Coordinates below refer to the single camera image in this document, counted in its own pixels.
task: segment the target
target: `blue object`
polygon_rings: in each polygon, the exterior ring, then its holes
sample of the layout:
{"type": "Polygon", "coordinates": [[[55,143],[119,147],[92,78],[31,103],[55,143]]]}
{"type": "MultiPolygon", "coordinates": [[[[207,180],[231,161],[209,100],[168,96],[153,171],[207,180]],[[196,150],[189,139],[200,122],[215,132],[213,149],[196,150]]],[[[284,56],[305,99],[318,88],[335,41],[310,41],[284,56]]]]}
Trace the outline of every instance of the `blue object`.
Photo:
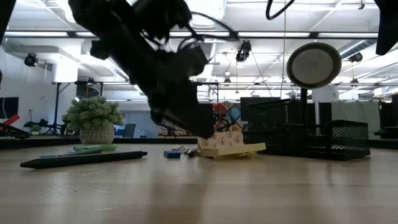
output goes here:
{"type": "Polygon", "coordinates": [[[241,117],[241,109],[236,105],[229,109],[228,113],[233,121],[237,121],[241,117]]]}
{"type": "Polygon", "coordinates": [[[166,158],[180,158],[181,157],[181,152],[177,151],[164,151],[163,156],[166,158]]]}

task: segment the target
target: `fluorescent light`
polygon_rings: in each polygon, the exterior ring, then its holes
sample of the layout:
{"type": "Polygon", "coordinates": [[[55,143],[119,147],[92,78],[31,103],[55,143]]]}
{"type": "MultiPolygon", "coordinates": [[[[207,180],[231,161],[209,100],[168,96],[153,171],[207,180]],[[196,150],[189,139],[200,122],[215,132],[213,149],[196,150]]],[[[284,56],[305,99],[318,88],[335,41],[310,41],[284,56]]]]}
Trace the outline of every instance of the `fluorescent light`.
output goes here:
{"type": "Polygon", "coordinates": [[[318,37],[333,38],[333,37],[344,37],[344,38],[377,38],[378,33],[319,33],[318,37]]]}
{"type": "Polygon", "coordinates": [[[5,37],[68,37],[66,32],[7,31],[5,37]]]}
{"type": "Polygon", "coordinates": [[[213,32],[197,32],[197,34],[199,34],[199,35],[213,35],[213,36],[217,36],[217,37],[229,37],[229,32],[213,31],[213,32]]]}
{"type": "Polygon", "coordinates": [[[204,43],[215,44],[215,43],[226,43],[226,41],[225,40],[218,40],[218,39],[205,39],[204,43]]]}
{"type": "Polygon", "coordinates": [[[105,82],[104,85],[130,85],[128,82],[105,82]]]}
{"type": "Polygon", "coordinates": [[[128,101],[128,100],[106,100],[106,101],[128,101]]]}
{"type": "Polygon", "coordinates": [[[239,32],[240,37],[309,37],[309,32],[239,32]]]}
{"type": "Polygon", "coordinates": [[[218,83],[219,85],[254,85],[255,83],[236,83],[236,82],[232,82],[232,83],[225,83],[225,82],[220,82],[218,83]]]}
{"type": "MultiPolygon", "coordinates": [[[[229,32],[217,32],[217,31],[211,31],[211,32],[197,32],[199,35],[213,35],[216,37],[229,37],[229,32]]],[[[191,32],[170,32],[171,37],[191,37],[192,34],[191,32]]]]}
{"type": "Polygon", "coordinates": [[[76,36],[78,36],[78,37],[95,37],[95,35],[92,34],[91,32],[77,32],[76,36]]]}

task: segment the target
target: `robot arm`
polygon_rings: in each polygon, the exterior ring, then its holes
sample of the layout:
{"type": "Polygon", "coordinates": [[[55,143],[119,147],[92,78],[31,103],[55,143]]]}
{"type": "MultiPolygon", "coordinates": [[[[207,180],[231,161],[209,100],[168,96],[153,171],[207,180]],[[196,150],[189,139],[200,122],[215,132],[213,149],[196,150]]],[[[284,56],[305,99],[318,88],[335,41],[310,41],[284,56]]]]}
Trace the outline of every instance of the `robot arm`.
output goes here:
{"type": "Polygon", "coordinates": [[[68,3],[76,22],[99,38],[90,54],[111,57],[129,75],[148,97],[155,123],[166,119],[200,137],[213,135],[213,117],[201,111],[197,87],[189,80],[208,63],[202,49],[187,45],[166,52],[148,43],[168,41],[175,26],[191,29],[192,14],[184,0],[138,0],[132,6],[125,0],[68,3]]]}

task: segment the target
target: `potted plant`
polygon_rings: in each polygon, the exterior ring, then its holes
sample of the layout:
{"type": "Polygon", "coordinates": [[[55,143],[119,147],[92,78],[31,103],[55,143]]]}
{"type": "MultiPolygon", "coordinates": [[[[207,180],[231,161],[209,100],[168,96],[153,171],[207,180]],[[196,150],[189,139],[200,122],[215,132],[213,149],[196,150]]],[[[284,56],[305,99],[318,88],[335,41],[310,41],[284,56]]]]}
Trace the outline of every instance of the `potted plant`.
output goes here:
{"type": "Polygon", "coordinates": [[[40,126],[37,125],[37,124],[34,124],[34,125],[32,125],[32,126],[30,127],[30,133],[31,133],[32,135],[39,135],[40,132],[41,132],[41,130],[42,130],[42,127],[40,127],[40,126]]]}
{"type": "Polygon", "coordinates": [[[111,144],[114,139],[114,124],[123,125],[123,116],[118,103],[106,102],[102,96],[72,100],[71,107],[63,115],[68,129],[80,132],[83,144],[111,144]]]}

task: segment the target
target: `wooden table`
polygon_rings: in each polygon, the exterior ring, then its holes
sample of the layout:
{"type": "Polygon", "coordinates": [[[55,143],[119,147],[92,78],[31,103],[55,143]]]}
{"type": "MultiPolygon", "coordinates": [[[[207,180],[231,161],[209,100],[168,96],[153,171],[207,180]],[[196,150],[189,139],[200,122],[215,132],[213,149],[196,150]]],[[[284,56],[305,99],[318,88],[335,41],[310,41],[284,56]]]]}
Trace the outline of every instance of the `wooden table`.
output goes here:
{"type": "Polygon", "coordinates": [[[397,223],[398,152],[349,162],[282,156],[163,158],[21,169],[71,146],[0,151],[0,223],[397,223]]]}

